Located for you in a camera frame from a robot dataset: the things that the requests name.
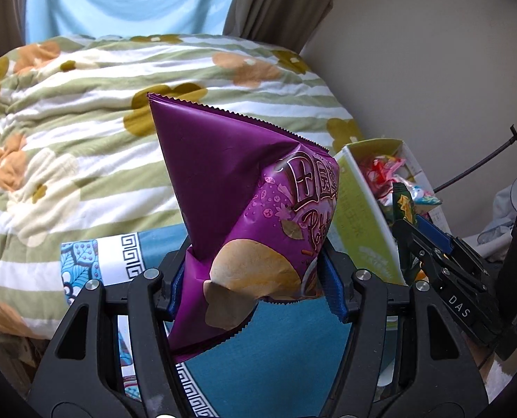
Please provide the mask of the purple potato chip bag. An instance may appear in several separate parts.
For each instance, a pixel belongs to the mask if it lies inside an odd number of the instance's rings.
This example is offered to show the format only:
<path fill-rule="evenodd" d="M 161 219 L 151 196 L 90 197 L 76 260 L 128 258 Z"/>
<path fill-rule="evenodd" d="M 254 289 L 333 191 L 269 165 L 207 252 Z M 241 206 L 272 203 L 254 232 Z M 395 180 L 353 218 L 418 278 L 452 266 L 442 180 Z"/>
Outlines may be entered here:
<path fill-rule="evenodd" d="M 237 334 L 260 301 L 316 297 L 339 166 L 272 123 L 157 93 L 148 101 L 190 238 L 169 336 L 188 361 Z"/>

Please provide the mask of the dark green snack packet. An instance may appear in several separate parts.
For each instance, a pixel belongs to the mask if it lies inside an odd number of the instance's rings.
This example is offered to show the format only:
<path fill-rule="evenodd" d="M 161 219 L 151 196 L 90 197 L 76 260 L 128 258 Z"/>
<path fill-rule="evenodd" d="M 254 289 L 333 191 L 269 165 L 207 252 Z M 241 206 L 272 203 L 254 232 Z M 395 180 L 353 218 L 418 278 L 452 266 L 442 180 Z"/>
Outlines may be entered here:
<path fill-rule="evenodd" d="M 393 217 L 394 221 L 406 220 L 412 225 L 416 225 L 416 212 L 414 200 L 405 184 L 395 182 L 393 184 Z"/>

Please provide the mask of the blue red shrimp chip bag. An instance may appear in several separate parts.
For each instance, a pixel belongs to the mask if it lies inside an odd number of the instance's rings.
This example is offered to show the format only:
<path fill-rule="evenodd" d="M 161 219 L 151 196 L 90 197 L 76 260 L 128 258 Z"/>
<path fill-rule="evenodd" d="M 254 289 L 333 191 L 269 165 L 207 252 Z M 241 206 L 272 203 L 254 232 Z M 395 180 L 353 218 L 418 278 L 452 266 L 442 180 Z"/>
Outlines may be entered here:
<path fill-rule="evenodd" d="M 437 196 L 417 184 L 408 186 L 408 190 L 411 193 L 415 206 L 438 207 L 442 204 L 442 201 Z"/>

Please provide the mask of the pink strawberry snack bag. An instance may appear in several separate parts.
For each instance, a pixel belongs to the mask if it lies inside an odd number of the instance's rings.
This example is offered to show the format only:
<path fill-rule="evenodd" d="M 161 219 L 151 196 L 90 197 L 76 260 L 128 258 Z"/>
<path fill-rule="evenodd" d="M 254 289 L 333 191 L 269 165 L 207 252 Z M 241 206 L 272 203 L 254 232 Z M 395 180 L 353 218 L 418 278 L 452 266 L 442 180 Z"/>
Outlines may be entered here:
<path fill-rule="evenodd" d="M 398 170 L 404 165 L 401 157 L 378 155 L 364 158 L 358 167 L 374 197 L 381 198 L 398 182 Z"/>

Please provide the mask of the yellow-green cardboard snack box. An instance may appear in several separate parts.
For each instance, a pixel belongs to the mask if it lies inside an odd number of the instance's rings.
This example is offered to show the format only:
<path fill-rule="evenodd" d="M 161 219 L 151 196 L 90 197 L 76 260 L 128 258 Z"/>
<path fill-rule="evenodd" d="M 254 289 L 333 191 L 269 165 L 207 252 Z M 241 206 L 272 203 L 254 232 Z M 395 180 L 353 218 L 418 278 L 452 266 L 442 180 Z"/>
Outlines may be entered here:
<path fill-rule="evenodd" d="M 398 247 L 360 164 L 371 157 L 387 155 L 405 161 L 398 174 L 427 193 L 433 189 L 419 162 L 404 141 L 378 138 L 344 146 L 335 156 L 340 166 L 337 208 L 329 229 L 329 240 L 338 251 L 349 255 L 356 267 L 366 269 L 383 281 L 404 285 Z"/>

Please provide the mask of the blue patterned table cloth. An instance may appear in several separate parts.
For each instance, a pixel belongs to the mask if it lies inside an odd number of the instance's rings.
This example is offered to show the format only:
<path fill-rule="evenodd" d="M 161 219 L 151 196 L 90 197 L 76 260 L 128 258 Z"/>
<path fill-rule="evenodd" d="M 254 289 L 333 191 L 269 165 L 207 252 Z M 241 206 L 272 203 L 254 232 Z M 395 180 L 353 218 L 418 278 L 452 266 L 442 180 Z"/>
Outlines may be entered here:
<path fill-rule="evenodd" d="M 184 225 L 60 246 L 61 277 L 72 302 L 90 279 L 103 284 L 155 268 L 187 236 Z M 261 302 L 226 342 L 177 368 L 195 413 L 204 417 L 311 417 L 324 406 L 350 327 L 325 299 Z"/>

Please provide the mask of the floral striped bed quilt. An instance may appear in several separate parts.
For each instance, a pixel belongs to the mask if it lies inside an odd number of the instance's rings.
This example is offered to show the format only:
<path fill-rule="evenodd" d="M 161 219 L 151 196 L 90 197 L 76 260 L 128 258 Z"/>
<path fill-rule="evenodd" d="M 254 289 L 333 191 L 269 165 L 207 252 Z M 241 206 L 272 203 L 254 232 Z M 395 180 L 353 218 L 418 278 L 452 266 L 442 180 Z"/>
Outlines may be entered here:
<path fill-rule="evenodd" d="M 149 93 L 281 126 L 329 149 L 362 134 L 290 50 L 214 35 L 57 37 L 0 57 L 0 332 L 48 339 L 63 242 L 181 216 Z"/>

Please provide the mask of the right beige curtain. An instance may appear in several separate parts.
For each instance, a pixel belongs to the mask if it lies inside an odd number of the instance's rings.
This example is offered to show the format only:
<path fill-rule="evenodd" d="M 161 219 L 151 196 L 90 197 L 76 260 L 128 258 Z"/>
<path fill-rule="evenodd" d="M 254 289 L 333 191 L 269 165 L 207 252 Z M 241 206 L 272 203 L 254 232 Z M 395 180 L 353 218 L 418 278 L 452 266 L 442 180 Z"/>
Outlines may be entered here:
<path fill-rule="evenodd" d="M 332 0 L 232 0 L 223 34 L 298 53 L 332 8 Z"/>

